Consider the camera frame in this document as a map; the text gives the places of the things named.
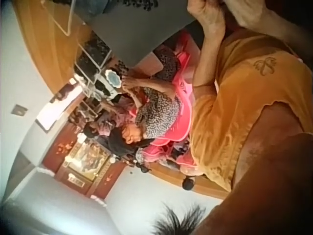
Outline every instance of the embroidered design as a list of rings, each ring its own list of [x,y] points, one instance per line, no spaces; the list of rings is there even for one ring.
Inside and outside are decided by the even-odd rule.
[[[257,71],[260,71],[262,76],[273,74],[275,72],[276,59],[274,57],[267,57],[265,60],[258,60],[254,63]]]

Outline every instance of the black hair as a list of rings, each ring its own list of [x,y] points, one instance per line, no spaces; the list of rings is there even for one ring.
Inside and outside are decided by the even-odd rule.
[[[205,209],[193,206],[180,222],[175,212],[166,206],[166,213],[154,225],[153,235],[190,235],[199,225]]]
[[[95,132],[94,128],[90,127],[90,123],[91,123],[91,121],[86,123],[86,125],[84,126],[84,129],[83,129],[83,133],[88,138],[94,138],[94,137],[99,135],[99,132],[98,131]]]
[[[135,154],[138,148],[147,147],[154,139],[142,140],[137,143],[127,144],[122,136],[120,128],[113,128],[109,135],[109,149],[117,156],[124,156],[126,154]]]
[[[182,188],[184,190],[190,191],[195,185],[195,181],[191,179],[189,176],[186,176],[186,178],[182,182]]]

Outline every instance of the light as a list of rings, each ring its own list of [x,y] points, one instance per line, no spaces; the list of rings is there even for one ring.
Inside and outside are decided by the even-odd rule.
[[[110,157],[110,163],[111,163],[111,164],[116,163],[116,158],[115,158],[115,157]]]
[[[39,112],[37,121],[46,130],[50,130],[56,120],[60,118],[63,111],[70,105],[70,103],[83,91],[82,87],[75,87],[66,99],[56,100],[52,104],[47,103],[44,108]]]
[[[85,142],[86,138],[87,138],[87,136],[84,133],[79,133],[77,135],[77,142],[82,144]]]
[[[74,78],[71,78],[71,79],[69,80],[69,83],[70,83],[71,85],[75,85],[75,84],[77,83],[77,81],[76,81]]]
[[[65,161],[68,162],[68,163],[71,163],[71,162],[73,161],[73,158],[72,158],[71,156],[68,156],[68,155],[67,155],[67,156],[65,157]]]

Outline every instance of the hand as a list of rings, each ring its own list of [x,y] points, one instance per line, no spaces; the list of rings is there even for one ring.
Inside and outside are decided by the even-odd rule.
[[[202,25],[206,37],[224,37],[225,19],[218,0],[188,0],[187,10]]]
[[[138,87],[138,80],[132,77],[123,77],[122,78],[122,87],[123,89],[132,89],[134,87]]]
[[[251,30],[257,29],[270,10],[265,0],[224,0],[238,24]]]

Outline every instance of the framed picture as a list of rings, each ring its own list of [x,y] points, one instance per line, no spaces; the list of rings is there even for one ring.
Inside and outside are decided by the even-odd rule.
[[[68,167],[93,181],[110,155],[99,144],[87,140],[84,143],[77,142],[69,156],[72,161]]]

